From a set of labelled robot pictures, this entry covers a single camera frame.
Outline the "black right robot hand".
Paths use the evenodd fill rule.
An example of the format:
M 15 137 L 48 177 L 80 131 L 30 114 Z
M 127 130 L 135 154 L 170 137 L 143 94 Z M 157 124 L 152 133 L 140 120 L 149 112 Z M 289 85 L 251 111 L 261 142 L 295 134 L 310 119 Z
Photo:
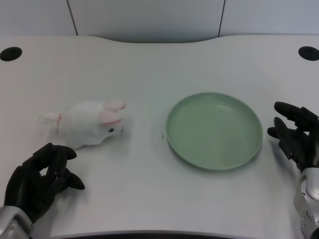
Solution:
M 318 168 L 319 117 L 305 107 L 298 108 L 284 102 L 275 102 L 274 109 L 293 121 L 296 128 L 288 128 L 279 117 L 275 117 L 274 126 L 267 129 L 267 134 L 279 140 L 280 149 L 301 172 Z

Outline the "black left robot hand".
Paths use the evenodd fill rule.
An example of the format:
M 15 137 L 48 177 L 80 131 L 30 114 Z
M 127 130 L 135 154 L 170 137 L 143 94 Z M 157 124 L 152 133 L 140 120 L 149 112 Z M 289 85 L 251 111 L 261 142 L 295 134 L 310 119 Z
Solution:
M 68 187 L 85 189 L 82 180 L 66 167 L 67 161 L 76 157 L 70 147 L 46 144 L 15 169 L 6 187 L 4 205 L 22 209 L 35 223 L 58 193 Z

